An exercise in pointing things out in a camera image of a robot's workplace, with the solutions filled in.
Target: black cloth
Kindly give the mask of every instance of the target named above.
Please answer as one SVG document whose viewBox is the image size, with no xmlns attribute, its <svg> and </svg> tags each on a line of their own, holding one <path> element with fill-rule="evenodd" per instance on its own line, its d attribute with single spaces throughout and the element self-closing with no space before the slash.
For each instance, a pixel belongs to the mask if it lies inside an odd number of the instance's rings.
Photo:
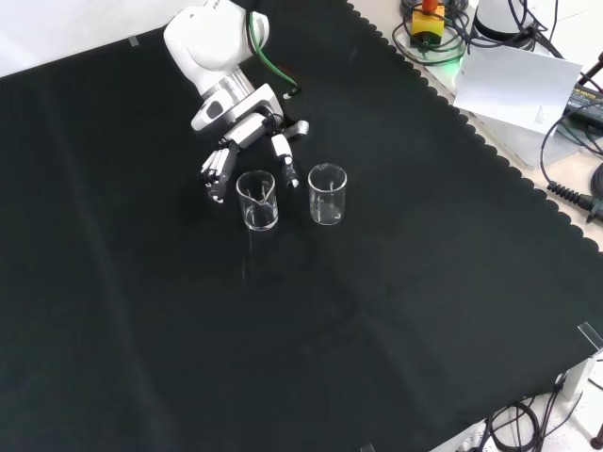
<svg viewBox="0 0 603 452">
<path fill-rule="evenodd" d="M 267 138 L 234 180 L 276 175 L 275 231 L 206 198 L 162 30 L 0 81 L 1 450 L 427 451 L 593 351 L 596 245 L 345 2 L 269 13 L 299 167 L 349 175 L 332 228 Z"/>
</svg>

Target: robotic hand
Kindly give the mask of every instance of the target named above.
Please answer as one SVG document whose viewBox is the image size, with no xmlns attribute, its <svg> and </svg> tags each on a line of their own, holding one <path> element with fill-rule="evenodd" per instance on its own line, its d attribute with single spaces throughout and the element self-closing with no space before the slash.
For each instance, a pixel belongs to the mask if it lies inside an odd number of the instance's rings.
<svg viewBox="0 0 603 452">
<path fill-rule="evenodd" d="M 265 134 L 272 145 L 288 186 L 300 184 L 288 140 L 307 135 L 308 123 L 299 121 L 282 130 L 283 109 L 268 84 L 254 89 L 238 65 L 252 56 L 247 43 L 243 8 L 229 0 L 206 1 L 185 8 L 168 24 L 164 39 L 182 73 L 204 100 L 191 125 L 196 131 L 215 124 L 234 124 L 205 161 L 201 176 L 212 200 L 223 202 L 236 154 Z M 264 46 L 268 18 L 253 14 L 255 39 Z"/>
</svg>

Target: black cable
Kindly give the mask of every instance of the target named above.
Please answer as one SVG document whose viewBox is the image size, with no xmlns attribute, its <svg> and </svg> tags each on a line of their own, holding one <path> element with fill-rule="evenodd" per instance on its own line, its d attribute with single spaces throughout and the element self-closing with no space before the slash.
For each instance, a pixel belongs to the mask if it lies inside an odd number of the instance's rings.
<svg viewBox="0 0 603 452">
<path fill-rule="evenodd" d="M 553 433 L 555 433 L 555 431 L 557 431 L 559 428 L 561 428 L 562 426 L 564 426 L 565 423 L 570 420 L 570 418 L 572 417 L 572 414 L 574 414 L 574 411 L 576 410 L 576 408 L 578 407 L 578 404 L 582 400 L 582 396 L 584 396 L 584 393 L 580 394 L 580 397 L 578 397 L 578 400 L 576 400 L 576 403 L 574 404 L 574 406 L 572 407 L 572 409 L 569 411 L 569 414 L 567 414 L 567 417 L 565 418 L 565 420 L 563 422 L 561 422 L 558 426 L 556 426 L 555 428 L 553 428 L 552 430 L 550 430 L 545 435 L 545 438 L 548 437 L 548 436 L 550 436 L 550 435 L 552 435 Z"/>
<path fill-rule="evenodd" d="M 595 155 L 599 155 L 599 156 L 603 156 L 603 150 L 600 150 L 601 148 L 599 148 L 599 146 L 594 143 L 595 147 L 598 149 L 593 149 L 591 148 L 588 144 L 586 144 L 580 137 L 578 137 L 574 131 L 572 129 L 570 129 L 569 127 L 567 127 L 565 124 L 561 123 L 560 124 L 561 127 L 563 127 L 565 129 L 565 131 L 572 136 L 573 140 L 575 141 L 575 144 L 578 144 L 584 148 L 586 148 L 587 150 L 589 150 L 591 153 L 594 153 Z"/>
<path fill-rule="evenodd" d="M 563 57 L 563 55 L 561 54 L 561 52 L 559 50 L 557 50 L 557 47 L 555 47 L 553 45 L 553 43 L 545 36 L 543 35 L 541 32 L 537 33 L 536 35 L 536 41 L 542 45 L 543 47 L 545 47 L 547 49 L 548 52 L 551 53 L 551 55 L 553 55 L 555 58 L 560 58 L 560 59 L 565 59 Z M 588 82 L 591 83 L 591 85 L 593 85 L 595 88 L 597 88 L 600 92 L 603 92 L 603 88 L 601 88 L 595 80 L 593 80 L 593 78 L 591 78 L 590 76 L 588 76 L 586 73 L 580 73 L 580 75 Z"/>
<path fill-rule="evenodd" d="M 595 383 L 591 379 L 588 379 L 588 382 L 591 383 L 594 387 L 599 388 L 601 391 L 603 391 L 603 386 L 601 386 L 600 384 Z"/>
<path fill-rule="evenodd" d="M 559 0 L 555 0 L 555 17 L 553 19 L 553 27 L 550 30 L 550 36 L 548 40 L 553 42 L 553 35 L 555 34 L 555 28 L 557 28 L 557 17 L 559 16 Z"/>
<path fill-rule="evenodd" d="M 473 45 L 475 47 L 479 47 L 479 48 L 483 48 L 483 49 L 493 49 L 493 48 L 501 47 L 503 45 L 511 44 L 511 43 L 517 41 L 517 39 L 519 39 L 519 38 L 525 38 L 526 32 L 529 32 L 531 34 L 531 37 L 533 38 L 535 33 L 538 31 L 538 29 L 536 27 L 523 28 L 523 26 L 521 26 L 521 29 L 519 30 L 518 33 L 515 33 L 514 35 L 512 35 L 505 41 L 490 40 L 490 39 L 482 37 L 482 36 L 474 36 L 475 34 L 473 32 L 474 31 L 473 28 L 472 28 L 471 32 L 468 31 L 468 25 L 470 22 L 468 15 L 466 13 L 464 13 L 463 11 L 454 7 L 455 4 L 456 3 L 451 4 L 451 7 L 450 7 L 450 9 L 451 9 L 450 16 L 451 17 L 450 18 L 447 18 L 447 17 L 437 14 L 435 12 L 423 10 L 423 9 L 421 9 L 421 5 L 414 5 L 411 8 L 407 8 L 406 12 L 403 15 L 402 23 L 400 25 L 398 25 L 396 28 L 394 28 L 394 31 L 392 32 L 392 41 L 394 42 L 394 44 L 396 45 L 398 50 L 409 60 L 413 61 L 414 63 L 421 64 L 423 66 L 436 66 L 436 65 L 441 65 L 441 64 L 447 64 L 452 61 L 458 61 L 459 59 L 461 59 L 463 57 L 463 53 L 459 53 L 459 55 L 453 56 L 451 58 L 444 58 L 444 59 L 437 60 L 437 61 L 420 60 L 420 59 L 416 58 L 415 55 L 412 55 L 410 52 L 408 52 L 406 49 L 404 49 L 398 42 L 396 34 L 403 27 L 404 27 L 406 33 L 408 34 L 411 42 L 416 44 L 418 46 L 419 50 L 423 53 L 430 52 L 430 51 L 441 52 L 441 53 L 450 52 L 450 51 L 460 48 L 463 45 L 463 42 L 467 46 Z M 414 37 L 411 34 L 411 31 L 408 28 L 408 22 L 411 20 L 411 18 L 413 16 L 413 12 L 415 12 L 415 11 L 420 11 L 423 14 L 425 14 L 426 16 L 433 16 L 438 19 L 441 19 L 442 21 L 444 21 L 444 25 L 446 28 L 451 28 L 456 32 L 456 36 L 454 36 L 451 40 L 445 42 L 444 44 L 427 44 L 425 42 L 421 42 L 420 40 L 418 40 L 416 37 Z M 525 14 L 530 13 L 527 8 L 524 8 L 524 12 L 525 12 Z M 460 39 L 461 42 L 459 42 L 458 44 L 456 44 L 452 47 L 449 47 L 449 48 L 442 48 L 445 45 L 450 44 L 457 39 Z"/>
<path fill-rule="evenodd" d="M 534 403 L 534 400 L 535 400 L 535 399 L 536 399 L 536 397 L 532 397 L 532 398 L 531 398 L 531 401 L 530 401 L 530 403 L 528 404 L 528 408 L 531 408 L 531 406 L 533 405 L 533 403 Z M 505 410 L 502 410 L 502 411 L 501 411 L 499 414 L 495 414 L 495 416 L 494 416 L 494 418 L 493 418 L 493 421 L 492 421 L 492 422 L 494 423 L 494 421 L 497 419 L 497 417 L 499 417 L 499 416 L 500 416 L 501 414 L 503 414 L 505 411 L 507 411 L 507 410 L 505 409 Z M 521 412 L 521 414 L 519 414 L 519 417 L 517 417 L 516 419 L 520 419 L 520 418 L 521 418 L 521 416 L 523 416 L 525 413 L 526 413 L 526 412 Z M 505 422 L 504 424 L 500 424 L 498 427 L 494 428 L 494 431 L 499 431 L 501 428 L 503 428 L 503 427 L 507 427 L 509 424 L 513 423 L 514 421 L 515 421 L 515 419 L 511 419 L 510 421 L 507 421 L 507 422 Z"/>
<path fill-rule="evenodd" d="M 519 404 L 517 404 L 517 406 L 515 407 L 515 425 L 517 427 L 517 446 L 519 447 L 519 450 L 522 450 L 521 433 L 519 432 Z"/>
<path fill-rule="evenodd" d="M 543 144 L 540 147 L 540 170 L 542 171 L 543 175 L 545 176 L 546 181 L 549 184 L 553 181 L 551 181 L 550 177 L 548 177 L 548 174 L 546 174 L 544 160 L 545 160 L 545 146 L 546 146 L 546 142 L 548 141 L 548 138 L 550 137 L 550 134 L 553 133 L 553 130 L 555 130 L 555 127 L 557 127 L 561 122 L 565 121 L 567 118 L 570 118 L 572 115 L 579 112 L 580 110 L 584 110 L 586 108 L 590 108 L 591 106 L 595 106 L 595 105 L 603 105 L 603 101 L 591 102 L 589 104 L 579 106 L 578 108 L 564 114 L 558 120 L 556 120 L 555 123 L 550 127 L 550 129 L 548 129 L 548 132 L 546 132 L 545 139 L 543 140 Z"/>
<path fill-rule="evenodd" d="M 500 450 L 502 452 L 528 452 L 529 450 L 534 448 L 534 446 L 536 446 L 536 443 L 538 441 L 538 436 L 536 434 L 537 432 L 540 431 L 540 424 L 538 422 L 538 416 L 536 416 L 536 413 L 533 411 L 532 408 L 526 406 L 522 402 L 517 402 L 516 404 L 514 404 L 514 406 L 517 408 L 517 410 L 522 410 L 522 412 L 527 414 L 528 418 L 531 421 L 532 427 L 534 429 L 534 434 L 532 435 L 530 442 L 525 445 L 519 445 L 519 447 L 512 446 L 512 445 L 503 443 L 498 438 L 498 436 L 496 434 L 497 431 L 495 429 L 493 429 L 492 427 L 490 427 L 489 433 L 490 433 L 490 436 L 492 436 L 492 439 L 494 440 L 494 444 L 497 446 L 498 450 Z"/>
<path fill-rule="evenodd" d="M 603 148 L 601 148 L 601 146 L 599 146 L 595 139 L 593 138 L 593 136 L 590 134 L 590 132 L 588 131 L 588 127 L 586 128 L 586 130 L 584 131 L 584 135 L 587 137 L 587 139 L 593 143 L 593 146 L 596 147 L 596 149 L 598 150 L 598 153 L 603 155 Z"/>
</svg>

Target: white table surface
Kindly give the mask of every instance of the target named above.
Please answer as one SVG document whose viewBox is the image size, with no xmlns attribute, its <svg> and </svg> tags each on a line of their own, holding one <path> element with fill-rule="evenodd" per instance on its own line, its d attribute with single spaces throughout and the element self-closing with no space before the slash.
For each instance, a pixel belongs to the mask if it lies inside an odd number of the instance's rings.
<svg viewBox="0 0 603 452">
<path fill-rule="evenodd" d="M 388 38 L 390 43 L 393 44 L 391 41 L 392 31 L 401 22 L 399 0 L 349 0 L 349 2 L 354 5 L 354 8 L 357 9 L 363 17 L 377 26 L 377 29 L 383 33 L 383 36 Z M 560 15 L 560 17 L 563 16 L 567 19 L 558 24 L 557 31 L 555 32 L 556 35 L 559 33 L 563 36 L 573 36 L 570 31 L 575 29 L 576 23 L 579 24 L 578 20 L 580 17 L 587 18 L 587 27 L 592 26 L 591 22 L 595 16 L 594 11 L 597 12 L 600 17 L 603 17 L 603 2 L 593 4 L 588 0 L 577 3 L 579 3 L 579 5 L 574 5 L 573 7 L 567 6 L 562 10 L 562 15 Z M 574 21 L 573 26 L 563 24 L 566 23 L 566 21 Z M 600 27 L 594 27 L 593 33 L 596 33 L 597 29 L 600 30 Z M 575 41 L 572 40 L 568 43 L 567 39 L 560 38 L 558 40 L 555 39 L 555 44 L 560 47 L 561 52 L 563 52 L 562 49 L 564 48 L 565 53 L 568 54 L 569 51 L 574 48 Z M 587 61 L 592 61 L 590 64 L 594 64 L 598 54 L 603 51 L 603 46 L 598 52 L 595 52 L 595 47 L 592 45 L 582 46 L 581 49 L 581 52 L 584 54 L 583 58 L 585 59 L 585 64 L 589 64 Z M 436 88 L 441 96 L 446 97 L 448 101 L 452 103 L 453 97 L 450 92 L 438 82 L 431 73 L 419 65 L 415 65 L 415 67 L 420 70 L 422 76 L 429 81 L 430 86 Z M 539 170 L 527 169 L 520 161 L 513 157 L 512 153 L 505 149 L 505 146 L 500 141 L 488 133 L 481 122 L 471 114 L 468 114 L 468 116 L 469 123 L 477 129 L 478 133 L 486 139 L 488 144 L 495 146 L 498 153 L 507 158 L 513 167 L 518 168 L 525 178 L 531 179 L 537 188 L 546 191 L 546 180 Z M 590 194 L 591 177 L 601 163 L 603 163 L 601 159 L 593 156 L 588 151 L 583 150 L 580 153 L 551 165 L 548 167 L 547 172 L 549 177 L 559 184 L 568 186 L 580 193 Z M 556 202 L 559 205 L 560 211 L 567 214 L 571 218 L 572 223 L 582 229 L 585 237 L 594 240 L 599 248 L 603 250 L 603 224 L 597 222 L 586 224 L 587 214 L 584 211 L 575 208 L 573 204 L 560 200 L 554 195 L 548 196 L 548 198 Z"/>
</svg>

